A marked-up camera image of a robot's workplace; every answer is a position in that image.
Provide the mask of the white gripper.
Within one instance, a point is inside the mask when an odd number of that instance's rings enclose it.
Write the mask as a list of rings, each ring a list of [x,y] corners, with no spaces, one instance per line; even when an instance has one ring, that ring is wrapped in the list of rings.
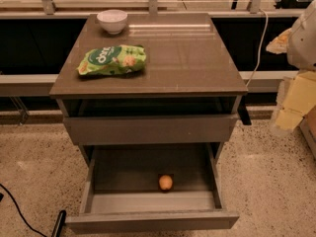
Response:
[[[266,46],[273,54],[287,53],[287,61],[300,70],[284,77],[278,87],[270,131],[275,136],[291,134],[316,106],[316,0],[287,29]]]

